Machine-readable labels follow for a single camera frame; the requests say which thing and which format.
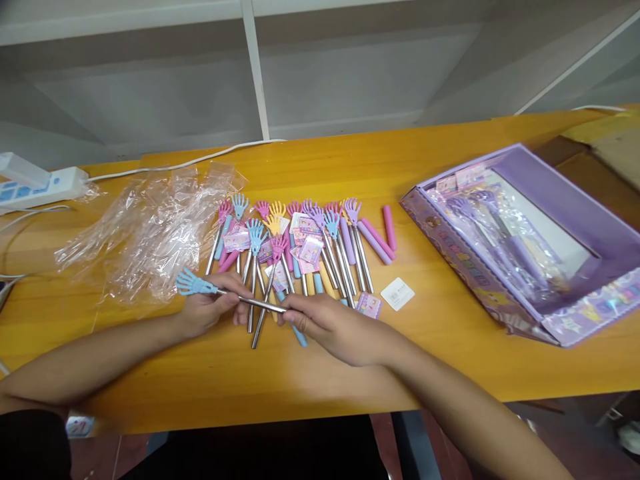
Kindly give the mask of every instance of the wooden table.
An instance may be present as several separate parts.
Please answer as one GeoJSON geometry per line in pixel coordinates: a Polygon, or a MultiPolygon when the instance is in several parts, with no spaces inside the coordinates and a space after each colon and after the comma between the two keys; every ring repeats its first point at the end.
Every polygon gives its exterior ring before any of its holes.
{"type": "MultiPolygon", "coordinates": [[[[458,280],[398,205],[414,184],[512,143],[537,147],[566,128],[602,116],[593,111],[505,117],[460,125],[290,141],[236,151],[252,201],[320,202],[357,196],[382,229],[390,205],[398,258],[384,266],[365,245],[378,292],[396,277],[416,293],[381,319],[462,370],[501,401],[640,389],[640,316],[632,315],[570,349],[508,337],[458,280]]],[[[210,151],[148,155],[145,165],[182,163],[210,151]]],[[[91,165],[90,175],[135,168],[139,161],[91,165]]],[[[200,165],[200,170],[207,168],[200,165]]],[[[23,280],[0,315],[0,357],[10,369],[80,335],[132,320],[103,286],[72,284],[56,273],[53,252],[98,220],[128,184],[100,184],[108,195],[77,211],[38,215],[2,237],[2,272],[39,272],[23,280]]],[[[13,213],[0,223],[15,218],[13,213]]],[[[160,313],[180,308],[176,300],[160,313]]],[[[351,368],[311,342],[302,349],[289,328],[270,320],[257,350],[241,328],[223,323],[134,368],[96,395],[90,412],[128,433],[164,431],[414,409],[416,400],[382,368],[351,368]]]]}

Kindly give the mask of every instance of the white power strip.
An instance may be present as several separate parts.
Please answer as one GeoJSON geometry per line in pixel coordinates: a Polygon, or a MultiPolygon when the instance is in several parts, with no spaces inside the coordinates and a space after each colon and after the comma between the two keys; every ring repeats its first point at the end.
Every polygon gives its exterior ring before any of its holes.
{"type": "Polygon", "coordinates": [[[72,200],[85,194],[89,176],[78,167],[51,172],[44,188],[31,189],[15,181],[0,183],[0,215],[62,200],[72,200]]]}

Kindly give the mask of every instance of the black sleeve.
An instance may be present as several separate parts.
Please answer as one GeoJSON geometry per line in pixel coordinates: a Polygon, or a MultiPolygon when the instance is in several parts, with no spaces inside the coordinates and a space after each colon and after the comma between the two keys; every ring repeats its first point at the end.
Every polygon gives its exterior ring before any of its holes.
{"type": "Polygon", "coordinates": [[[70,478],[71,450],[60,416],[47,410],[0,415],[0,479],[70,478]]]}

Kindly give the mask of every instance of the human hand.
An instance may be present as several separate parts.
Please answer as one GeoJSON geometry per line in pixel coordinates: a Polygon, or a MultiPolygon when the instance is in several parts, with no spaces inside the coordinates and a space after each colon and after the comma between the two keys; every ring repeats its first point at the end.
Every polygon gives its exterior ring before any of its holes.
{"type": "Polygon", "coordinates": [[[279,316],[278,325],[294,324],[338,360],[354,367],[386,365],[389,352],[408,341],[386,323],[362,315],[326,293],[288,295],[281,305],[291,310],[279,316]]]}
{"type": "Polygon", "coordinates": [[[214,273],[204,280],[227,290],[226,295],[204,295],[195,293],[187,297],[182,312],[177,314],[178,325],[188,338],[198,337],[218,323],[220,316],[236,307],[233,324],[246,323],[249,306],[241,303],[238,295],[253,298],[253,294],[244,286],[242,278],[236,272],[214,273]]]}

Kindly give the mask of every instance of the purple box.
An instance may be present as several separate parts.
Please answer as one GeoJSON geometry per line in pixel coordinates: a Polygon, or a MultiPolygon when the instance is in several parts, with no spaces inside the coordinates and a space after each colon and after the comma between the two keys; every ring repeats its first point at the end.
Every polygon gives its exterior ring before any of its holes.
{"type": "Polygon", "coordinates": [[[512,334],[571,347],[640,305],[640,235],[521,144],[426,180],[400,204],[491,316],[512,334]],[[594,253],[584,265],[588,274],[580,275],[553,302],[532,304],[427,196],[438,180],[480,162],[594,253]]]}

